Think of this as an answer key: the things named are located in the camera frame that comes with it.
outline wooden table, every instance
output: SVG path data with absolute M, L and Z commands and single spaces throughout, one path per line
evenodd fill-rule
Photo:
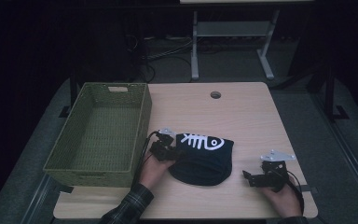
M 149 89 L 153 101 L 149 133 L 169 127 L 177 133 L 233 140 L 233 169 L 227 180 L 214 187 L 191 186 L 166 173 L 153 190 L 155 199 L 143 219 L 278 216 L 242 175 L 242 170 L 262 174 L 259 158 L 272 149 L 294 154 L 264 83 L 150 84 Z M 212 91 L 219 91 L 221 98 L 212 98 Z M 301 185 L 306 185 L 298 161 L 286 164 Z M 118 206 L 128 192 L 129 189 L 74 187 L 71 194 L 61 193 L 54 216 L 99 218 Z M 318 211 L 310 192 L 304 192 L 304 199 L 304 215 L 316 217 Z

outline table hole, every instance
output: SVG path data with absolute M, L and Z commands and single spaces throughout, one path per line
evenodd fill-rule
M 218 91 L 213 91 L 211 92 L 211 97 L 214 99 L 219 99 L 220 97 L 222 97 L 222 94 Z

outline wire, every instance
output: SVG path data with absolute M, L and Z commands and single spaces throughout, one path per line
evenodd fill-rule
M 144 60 L 146 60 L 146 59 L 147 60 L 152 60 L 152 59 L 157 59 L 157 58 L 160 58 L 160 57 L 168 56 L 168 55 L 171 55 L 171 54 L 174 54 L 174 53 L 178 53 L 178 52 L 181 52 L 182 50 L 189 49 L 189 47 L 191 47 L 192 43 L 193 43 L 193 41 L 190 39 L 187 43 L 185 43 L 182 46 L 176 47 L 174 49 L 167 50 L 167 51 L 159 53 L 159 54 L 150 55 L 150 56 L 147 56 L 147 57 L 142 57 L 142 59 L 144 59 Z
M 131 37 L 132 39 L 135 40 L 134 46 L 132 47 L 132 49 L 129 49 L 129 51 L 133 52 L 136 49 L 136 47 L 138 47 L 139 44 L 138 38 L 136 38 L 135 35 L 126 35 L 126 37 Z
M 179 59 L 179 60 L 184 61 L 185 63 L 188 64 L 188 66 L 191 67 L 191 63 L 190 63 L 188 60 L 186 60 L 186 59 L 184 59 L 184 58 L 181 58 L 181 57 L 179 57 L 179 56 L 165 56 L 165 57 L 161 57 L 160 59 Z
M 150 155 L 146 158 L 146 160 L 144 160 L 144 165 L 145 165 L 146 161 L 149 160 L 149 158 L 150 158 L 151 156 L 152 156 L 152 154 L 150 154 Z
M 136 166 L 135 175 L 133 177 L 131 187 L 135 186 L 135 184 L 137 184 L 139 181 L 139 176 L 141 174 L 141 170 L 144 165 L 143 160 L 147 151 L 147 146 L 149 145 L 150 138 L 152 137 L 152 135 L 156 133 L 158 133 L 158 131 L 153 131 L 151 134 L 149 134 L 149 136 L 147 136 L 145 140 L 144 148 L 142 149 L 141 158 L 139 159 L 138 165 Z
M 303 197 L 303 194 L 301 191 L 301 187 L 300 187 L 300 189 L 297 189 L 296 186 L 289 179 L 285 179 L 281 174 L 279 174 L 278 172 L 276 172 L 272 169 L 270 171 L 272 173 L 278 175 L 280 178 L 283 178 L 286 181 L 286 184 L 295 192 L 295 194 L 298 198 L 298 201 L 300 202 L 301 213 L 304 214 L 304 197 Z
M 186 41 L 188 41 L 189 39 L 191 39 L 188 36 L 185 37 L 170 37 L 170 36 L 166 36 L 165 37 L 166 40 L 174 42 L 174 43 L 184 43 Z
M 150 64 L 145 64 L 146 70 L 151 69 L 152 70 L 152 77 L 150 79 L 146 78 L 146 73 L 144 73 L 141 69 L 139 69 L 139 72 L 141 73 L 141 78 L 145 83 L 150 83 L 156 76 L 156 69 L 152 67 Z
M 222 44 L 212 41 L 211 38 L 208 38 L 206 40 L 200 41 L 198 45 L 198 48 L 200 49 L 198 49 L 198 52 L 200 54 L 216 54 L 222 51 L 227 51 L 228 47 L 223 47 Z
M 302 192 L 301 185 L 300 185 L 300 182 L 298 181 L 297 177 L 290 171 L 287 171 L 287 173 L 289 173 L 290 175 L 292 175 L 295 178 L 295 180 L 297 181 L 297 184 L 298 184 L 298 188 L 299 188 L 300 192 Z
M 321 218 L 321 216 L 316 216 L 323 224 L 328 224 L 328 222 L 326 222 L 323 218 Z

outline white fish logo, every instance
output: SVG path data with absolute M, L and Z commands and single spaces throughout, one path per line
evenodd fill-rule
M 214 138 L 191 133 L 184 133 L 183 136 L 184 138 L 180 141 L 181 143 L 184 143 L 186 140 L 188 140 L 188 145 L 190 146 L 191 144 L 193 144 L 193 147 L 196 147 L 197 144 L 197 149 L 201 149 L 202 143 L 206 150 L 217 150 L 225 144 L 225 140 L 222 138 Z M 208 138 L 212 139 L 211 146 L 208 146 Z

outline gray carpet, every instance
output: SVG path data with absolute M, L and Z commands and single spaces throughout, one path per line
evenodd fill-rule
M 153 46 L 155 51 L 164 48 Z M 264 77 L 254 49 L 257 43 L 241 50 L 201 54 L 199 82 L 263 81 L 269 86 L 287 79 L 296 43 L 274 43 L 268 54 L 276 78 L 272 81 Z M 189 60 L 189 53 L 175 54 Z M 166 58 L 150 63 L 156 74 L 152 83 L 188 82 L 191 78 L 188 62 L 177 58 Z M 151 77 L 150 69 L 146 76 Z M 331 131 L 331 124 L 318 107 L 322 94 L 310 95 L 305 91 L 308 78 L 281 91 L 271 91 L 284 127 L 296 152 L 309 185 L 316 189 L 313 196 L 320 217 L 310 223 L 358 223 L 358 182 L 343 156 L 340 144 Z M 0 193 L 0 223 L 96 223 L 97 220 L 58 220 L 52 211 L 62 187 L 51 180 L 47 194 L 36 194 L 41 206 L 29 209 L 41 181 L 47 176 L 42 167 L 53 147 L 64 119 L 59 118 L 62 108 L 69 105 L 69 83 L 66 81 L 51 100 L 45 115 L 40 120 L 33 136 L 24 149 L 12 175 Z M 337 82 L 336 104 L 342 105 L 350 119 L 338 120 L 340 129 L 348 145 L 354 149 L 358 160 L 358 107 L 348 90 Z

